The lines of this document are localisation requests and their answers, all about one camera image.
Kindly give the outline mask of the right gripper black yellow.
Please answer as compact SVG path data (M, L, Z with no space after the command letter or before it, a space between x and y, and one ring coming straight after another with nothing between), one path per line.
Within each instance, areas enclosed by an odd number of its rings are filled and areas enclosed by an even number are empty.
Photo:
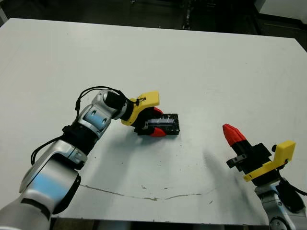
M277 180L277 170L292 160L294 141L287 140L275 145L274 158L271 160L272 154L262 143L252 146L236 127L224 124L223 133L236 153L236 157L229 159L226 164L229 168L236 167L238 171L243 171L244 180L251 181L255 186Z

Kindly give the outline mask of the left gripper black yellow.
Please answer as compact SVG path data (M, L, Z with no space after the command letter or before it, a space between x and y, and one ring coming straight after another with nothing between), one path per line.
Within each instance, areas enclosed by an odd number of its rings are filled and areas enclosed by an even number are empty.
M167 134L164 130L148 125L149 120L157 119L163 114L163 111L156 107L159 103L158 91L146 92L138 98L127 100L126 111L121 117L122 124L134 127L134 132L138 135L165 137Z

